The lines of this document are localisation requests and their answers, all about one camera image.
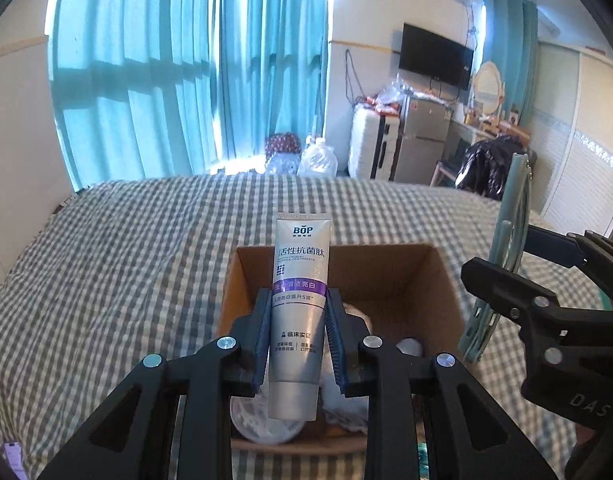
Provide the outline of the pale green clothes hanger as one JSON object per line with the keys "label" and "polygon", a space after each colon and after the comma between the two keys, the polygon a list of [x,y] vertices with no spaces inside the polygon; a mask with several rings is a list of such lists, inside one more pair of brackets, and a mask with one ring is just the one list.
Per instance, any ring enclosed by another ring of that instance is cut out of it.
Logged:
{"label": "pale green clothes hanger", "polygon": [[[489,261],[507,271],[518,272],[530,220],[532,172],[528,155],[514,154],[509,169]],[[475,301],[459,339],[459,351],[467,363],[477,363],[493,335],[500,315],[483,300]]]}

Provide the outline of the silver toothpaste tube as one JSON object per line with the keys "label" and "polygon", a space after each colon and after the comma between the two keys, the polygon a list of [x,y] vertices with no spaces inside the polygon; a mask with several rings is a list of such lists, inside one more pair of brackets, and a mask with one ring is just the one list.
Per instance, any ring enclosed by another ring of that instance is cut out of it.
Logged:
{"label": "silver toothpaste tube", "polygon": [[268,348],[268,414],[274,419],[317,417],[330,253],[331,216],[277,217]]}

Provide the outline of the brown cardboard box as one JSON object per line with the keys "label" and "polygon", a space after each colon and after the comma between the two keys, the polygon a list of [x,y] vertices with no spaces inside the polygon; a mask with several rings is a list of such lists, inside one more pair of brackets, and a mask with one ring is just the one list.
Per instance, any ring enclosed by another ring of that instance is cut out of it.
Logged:
{"label": "brown cardboard box", "polygon": [[[273,247],[238,247],[230,259],[218,334],[250,313],[258,290],[272,285]],[[331,248],[328,285],[346,304],[369,317],[372,332],[396,344],[413,337],[427,356],[457,353],[464,321],[454,284],[439,250],[428,244],[345,245]],[[325,422],[320,412],[292,441],[253,443],[232,431],[232,448],[279,455],[362,452],[366,437]]]}

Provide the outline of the black jacket on chair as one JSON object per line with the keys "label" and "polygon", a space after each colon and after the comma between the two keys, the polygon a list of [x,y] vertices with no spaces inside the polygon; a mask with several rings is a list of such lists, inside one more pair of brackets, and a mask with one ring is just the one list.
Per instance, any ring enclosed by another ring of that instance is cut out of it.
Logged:
{"label": "black jacket on chair", "polygon": [[515,154],[527,155],[530,167],[538,159],[537,153],[524,148],[517,136],[508,134],[471,145],[457,171],[455,187],[490,200],[501,200]]}

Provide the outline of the white louvred wardrobe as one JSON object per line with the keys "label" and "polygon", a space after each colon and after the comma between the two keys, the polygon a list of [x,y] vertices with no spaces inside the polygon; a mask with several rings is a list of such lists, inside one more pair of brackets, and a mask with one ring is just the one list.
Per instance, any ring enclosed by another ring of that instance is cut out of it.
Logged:
{"label": "white louvred wardrobe", "polygon": [[613,61],[541,41],[528,129],[532,210],[558,232],[613,237]]}

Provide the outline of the white round lid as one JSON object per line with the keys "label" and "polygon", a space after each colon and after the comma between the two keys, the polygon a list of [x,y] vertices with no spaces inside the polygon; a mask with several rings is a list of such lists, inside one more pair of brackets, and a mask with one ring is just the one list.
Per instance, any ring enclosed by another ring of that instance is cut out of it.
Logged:
{"label": "white round lid", "polygon": [[268,400],[262,394],[254,398],[233,396],[229,405],[230,419],[247,440],[264,445],[284,444],[302,431],[305,422],[280,420],[268,414]]}

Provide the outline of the checkered bed sheet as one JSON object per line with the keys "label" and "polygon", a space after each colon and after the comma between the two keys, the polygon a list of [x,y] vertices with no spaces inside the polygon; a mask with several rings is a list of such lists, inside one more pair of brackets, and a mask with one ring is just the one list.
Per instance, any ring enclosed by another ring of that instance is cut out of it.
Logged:
{"label": "checkered bed sheet", "polygon": [[270,245],[281,212],[327,212],[340,245],[430,243],[453,285],[489,252],[494,200],[347,178],[203,176],[108,182],[49,218],[0,284],[0,445],[36,478],[149,353],[218,333],[227,266]]}

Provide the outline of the oval vanity mirror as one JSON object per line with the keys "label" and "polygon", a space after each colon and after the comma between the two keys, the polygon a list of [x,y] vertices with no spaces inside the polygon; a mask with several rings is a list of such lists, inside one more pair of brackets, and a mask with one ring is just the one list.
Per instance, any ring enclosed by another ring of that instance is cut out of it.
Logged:
{"label": "oval vanity mirror", "polygon": [[504,82],[497,66],[483,62],[471,85],[475,107],[482,115],[495,115],[504,101]]}

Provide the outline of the silver mini fridge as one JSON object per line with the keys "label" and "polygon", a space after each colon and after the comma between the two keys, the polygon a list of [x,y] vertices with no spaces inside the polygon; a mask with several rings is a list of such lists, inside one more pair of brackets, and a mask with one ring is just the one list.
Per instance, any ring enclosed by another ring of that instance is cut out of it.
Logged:
{"label": "silver mini fridge", "polygon": [[401,124],[392,180],[428,185],[447,142],[452,110],[443,102],[408,96]]}

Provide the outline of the white suitcase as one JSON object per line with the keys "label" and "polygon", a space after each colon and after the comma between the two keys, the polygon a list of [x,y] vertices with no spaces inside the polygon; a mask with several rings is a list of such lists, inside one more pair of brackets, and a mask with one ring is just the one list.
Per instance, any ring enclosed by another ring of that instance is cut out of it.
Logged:
{"label": "white suitcase", "polygon": [[400,119],[371,108],[353,112],[348,171],[351,178],[389,181],[395,162]]}

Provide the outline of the clear plastic bag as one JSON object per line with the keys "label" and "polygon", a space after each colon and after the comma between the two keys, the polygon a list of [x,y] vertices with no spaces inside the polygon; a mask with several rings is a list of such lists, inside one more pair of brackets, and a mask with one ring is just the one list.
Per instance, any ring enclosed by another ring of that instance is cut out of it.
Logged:
{"label": "clear plastic bag", "polygon": [[298,174],[301,177],[335,178],[338,159],[323,136],[308,136],[301,154]]}

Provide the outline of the teal side curtain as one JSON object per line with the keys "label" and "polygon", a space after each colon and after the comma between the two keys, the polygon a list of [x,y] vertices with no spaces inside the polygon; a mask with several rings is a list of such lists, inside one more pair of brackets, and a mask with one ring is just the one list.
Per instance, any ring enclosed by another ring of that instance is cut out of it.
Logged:
{"label": "teal side curtain", "polygon": [[505,88],[502,110],[527,119],[535,86],[538,50],[538,8],[531,0],[483,0],[485,43],[483,62],[492,62]]}

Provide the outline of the dark red patterned bag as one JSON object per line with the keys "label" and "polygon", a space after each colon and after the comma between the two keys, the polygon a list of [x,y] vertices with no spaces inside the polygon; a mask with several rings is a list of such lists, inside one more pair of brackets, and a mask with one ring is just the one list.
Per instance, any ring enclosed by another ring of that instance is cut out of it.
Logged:
{"label": "dark red patterned bag", "polygon": [[301,151],[299,136],[293,132],[273,133],[265,141],[264,154],[267,162],[275,154],[299,155]]}

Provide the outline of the teal window curtain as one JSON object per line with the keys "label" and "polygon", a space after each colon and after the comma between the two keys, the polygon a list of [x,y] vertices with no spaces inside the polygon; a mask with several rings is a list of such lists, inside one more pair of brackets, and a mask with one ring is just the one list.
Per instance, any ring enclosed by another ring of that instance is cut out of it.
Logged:
{"label": "teal window curtain", "polygon": [[207,174],[324,122],[327,0],[50,0],[74,188]]}

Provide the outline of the black wall television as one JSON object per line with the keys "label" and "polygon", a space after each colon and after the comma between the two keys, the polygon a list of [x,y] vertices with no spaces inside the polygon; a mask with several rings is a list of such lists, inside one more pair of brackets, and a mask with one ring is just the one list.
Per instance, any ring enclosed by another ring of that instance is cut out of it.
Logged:
{"label": "black wall television", "polygon": [[467,90],[475,51],[429,30],[404,24],[399,69]]}

